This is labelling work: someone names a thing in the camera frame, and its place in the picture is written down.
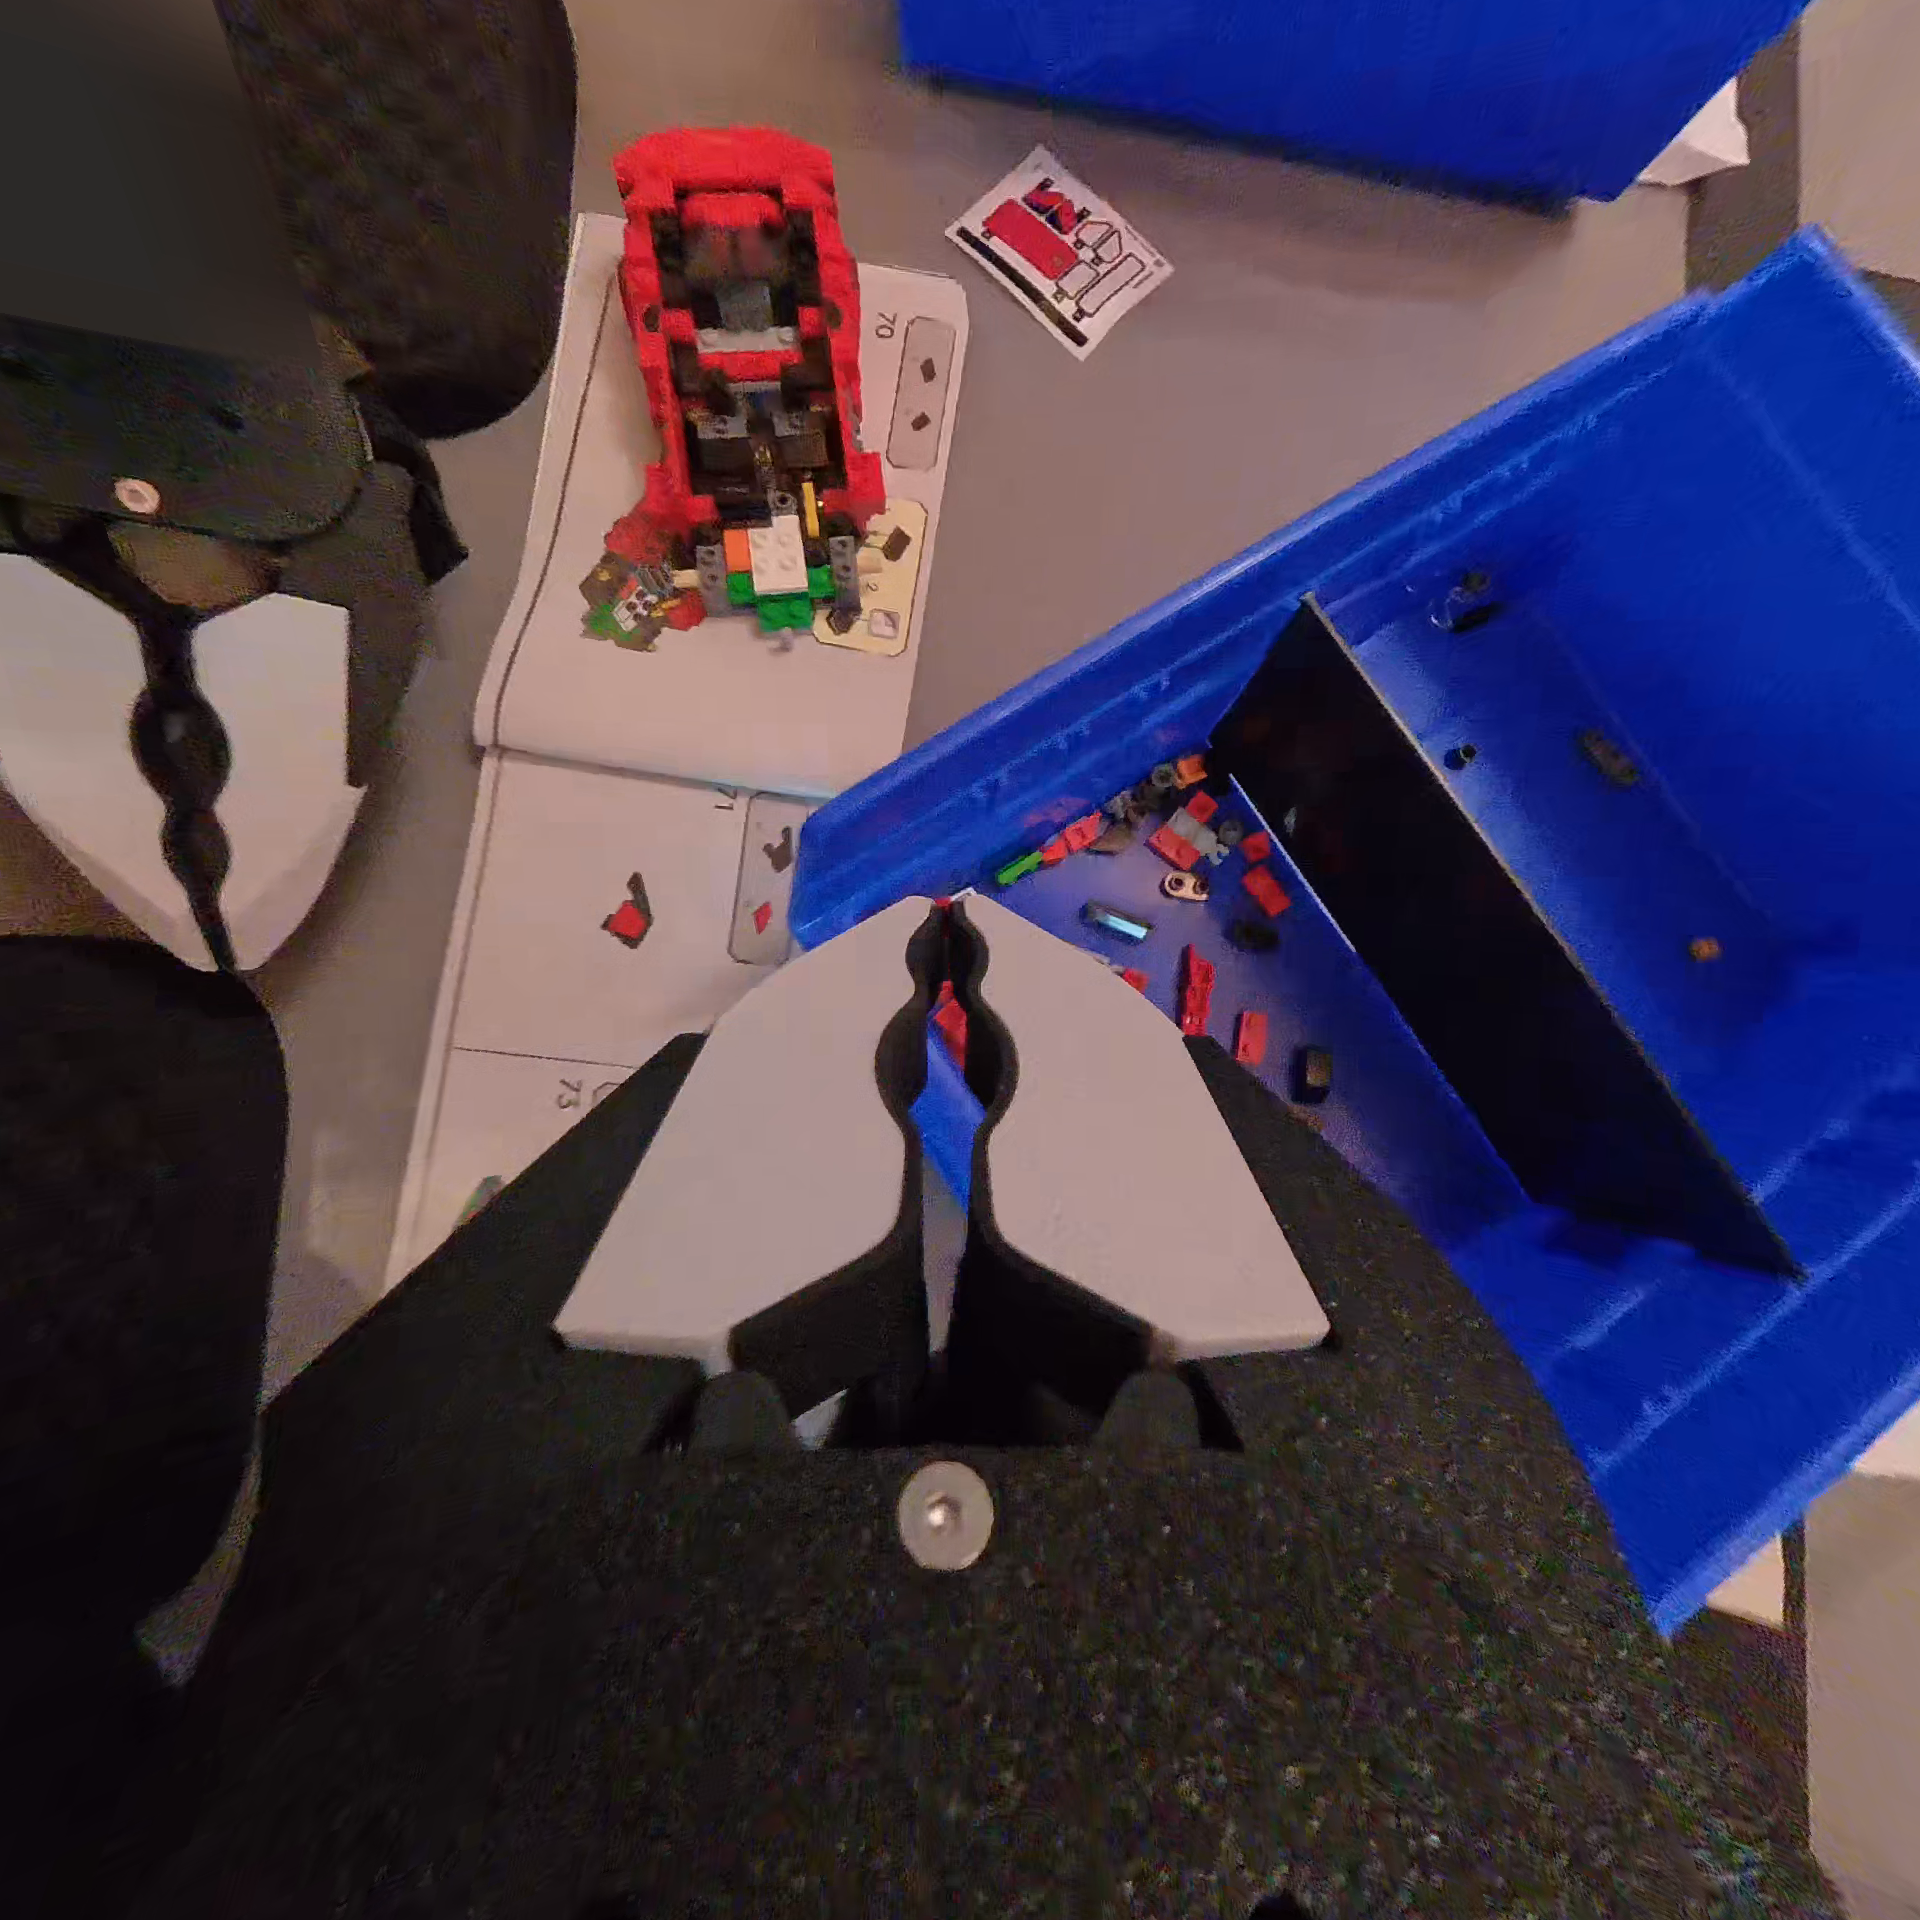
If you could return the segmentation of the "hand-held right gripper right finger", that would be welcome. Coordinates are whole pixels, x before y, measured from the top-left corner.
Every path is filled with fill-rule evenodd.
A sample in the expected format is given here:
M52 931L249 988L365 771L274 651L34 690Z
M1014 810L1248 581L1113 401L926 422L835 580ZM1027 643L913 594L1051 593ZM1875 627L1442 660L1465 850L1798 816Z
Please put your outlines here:
M972 1202L995 1243L1174 1360L1331 1331L1181 1030L1095 953L950 899L980 1105Z

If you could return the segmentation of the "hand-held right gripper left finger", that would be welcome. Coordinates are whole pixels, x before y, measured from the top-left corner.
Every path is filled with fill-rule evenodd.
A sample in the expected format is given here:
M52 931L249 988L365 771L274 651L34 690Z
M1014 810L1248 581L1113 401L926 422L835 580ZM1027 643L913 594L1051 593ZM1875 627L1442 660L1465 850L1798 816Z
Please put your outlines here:
M916 1228L945 931L945 899L903 896L712 1021L556 1314L564 1344L724 1372L765 1310Z

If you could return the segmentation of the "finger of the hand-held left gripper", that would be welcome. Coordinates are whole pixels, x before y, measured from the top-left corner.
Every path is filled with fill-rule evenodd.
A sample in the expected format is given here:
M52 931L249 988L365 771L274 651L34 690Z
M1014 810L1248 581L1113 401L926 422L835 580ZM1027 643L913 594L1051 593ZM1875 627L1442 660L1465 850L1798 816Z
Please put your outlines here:
M197 624L192 690L219 721L222 923L262 969L322 899L360 810L348 784L348 613L283 591Z
M32 557L3 558L3 780L62 856L192 969L214 960L172 873L165 806L133 753L132 623Z

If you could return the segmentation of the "pile of small toy bricks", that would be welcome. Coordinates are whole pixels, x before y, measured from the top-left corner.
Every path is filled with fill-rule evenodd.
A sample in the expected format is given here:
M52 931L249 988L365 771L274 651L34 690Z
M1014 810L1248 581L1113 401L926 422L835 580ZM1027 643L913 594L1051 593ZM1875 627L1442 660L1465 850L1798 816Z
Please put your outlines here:
M1331 1043L1284 1007L1276 964L1293 899L1275 837L1204 750L1151 763L1051 828L1024 828L973 891L1079 947L1310 1123L1331 1106Z

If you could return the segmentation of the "blue divided plastic bin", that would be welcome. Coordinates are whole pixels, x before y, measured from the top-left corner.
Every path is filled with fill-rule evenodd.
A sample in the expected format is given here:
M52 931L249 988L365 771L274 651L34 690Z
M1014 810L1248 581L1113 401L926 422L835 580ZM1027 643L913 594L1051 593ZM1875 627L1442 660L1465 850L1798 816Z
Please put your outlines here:
M1915 347L1802 229L842 793L792 931L1204 750L1326 1139L1674 1628L1915 1404L1915 447Z

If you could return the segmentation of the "person's left forearm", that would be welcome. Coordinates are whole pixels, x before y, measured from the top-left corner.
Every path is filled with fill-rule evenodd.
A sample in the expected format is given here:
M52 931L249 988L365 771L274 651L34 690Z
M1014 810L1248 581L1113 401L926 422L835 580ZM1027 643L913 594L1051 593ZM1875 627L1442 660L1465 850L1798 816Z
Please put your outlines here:
M513 411L573 219L564 2L217 2L302 282L422 438Z

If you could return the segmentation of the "white instruction booklet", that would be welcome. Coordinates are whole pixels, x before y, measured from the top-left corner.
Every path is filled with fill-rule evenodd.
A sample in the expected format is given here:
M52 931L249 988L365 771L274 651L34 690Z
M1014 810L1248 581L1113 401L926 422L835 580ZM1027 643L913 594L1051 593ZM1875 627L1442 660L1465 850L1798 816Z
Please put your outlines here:
M906 464L883 464L852 630L762 635L734 611L637 647L589 630L582 591L656 454L621 253L618 219L574 222L386 1288L787 957L805 816L903 742L969 347L960 280L858 264L864 429Z

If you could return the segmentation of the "red toy brick car model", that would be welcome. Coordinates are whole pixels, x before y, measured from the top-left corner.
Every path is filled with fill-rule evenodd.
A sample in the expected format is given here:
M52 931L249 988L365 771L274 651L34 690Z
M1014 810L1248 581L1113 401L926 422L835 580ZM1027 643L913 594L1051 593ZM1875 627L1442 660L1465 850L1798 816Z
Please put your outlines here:
M582 584L587 630L650 651L752 615L779 643L852 635L885 506L863 441L861 297L826 148L673 128L613 158L623 311L656 436Z

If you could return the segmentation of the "toy sticker sheet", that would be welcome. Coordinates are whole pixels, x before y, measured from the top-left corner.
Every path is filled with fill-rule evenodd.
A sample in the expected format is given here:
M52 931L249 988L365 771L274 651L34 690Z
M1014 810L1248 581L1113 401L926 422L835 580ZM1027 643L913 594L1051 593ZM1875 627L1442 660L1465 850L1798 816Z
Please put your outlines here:
M1037 145L945 234L1084 362L1171 275L1136 224Z

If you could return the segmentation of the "white paper sheet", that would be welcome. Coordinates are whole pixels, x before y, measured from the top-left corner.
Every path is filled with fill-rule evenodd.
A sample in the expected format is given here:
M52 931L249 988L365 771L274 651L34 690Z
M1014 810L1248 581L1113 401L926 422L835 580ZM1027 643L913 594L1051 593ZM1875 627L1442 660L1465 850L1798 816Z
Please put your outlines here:
M1691 187L1749 161L1747 126L1740 118L1739 81L1723 84L1657 156L1644 162L1636 182Z

